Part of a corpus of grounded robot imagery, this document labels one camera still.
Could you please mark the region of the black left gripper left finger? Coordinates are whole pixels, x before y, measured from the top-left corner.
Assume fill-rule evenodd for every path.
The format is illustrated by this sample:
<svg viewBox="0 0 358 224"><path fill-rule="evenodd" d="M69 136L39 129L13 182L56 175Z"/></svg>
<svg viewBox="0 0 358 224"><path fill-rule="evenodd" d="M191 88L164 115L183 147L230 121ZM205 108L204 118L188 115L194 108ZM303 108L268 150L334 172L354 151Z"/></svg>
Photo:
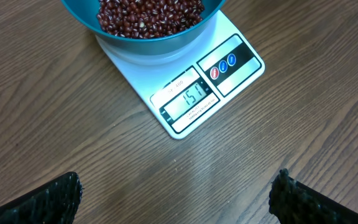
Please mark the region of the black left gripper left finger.
<svg viewBox="0 0 358 224"><path fill-rule="evenodd" d="M0 206L0 224L72 224L83 186L76 172L67 172Z"/></svg>

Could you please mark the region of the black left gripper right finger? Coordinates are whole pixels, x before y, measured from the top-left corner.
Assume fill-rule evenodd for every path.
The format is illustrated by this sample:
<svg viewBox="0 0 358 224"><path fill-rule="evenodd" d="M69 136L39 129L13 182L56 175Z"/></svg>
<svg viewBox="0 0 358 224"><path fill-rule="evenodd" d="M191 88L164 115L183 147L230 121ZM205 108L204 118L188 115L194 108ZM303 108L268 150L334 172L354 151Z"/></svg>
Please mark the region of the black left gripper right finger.
<svg viewBox="0 0 358 224"><path fill-rule="evenodd" d="M358 224L358 213L279 171L269 193L269 213L281 224Z"/></svg>

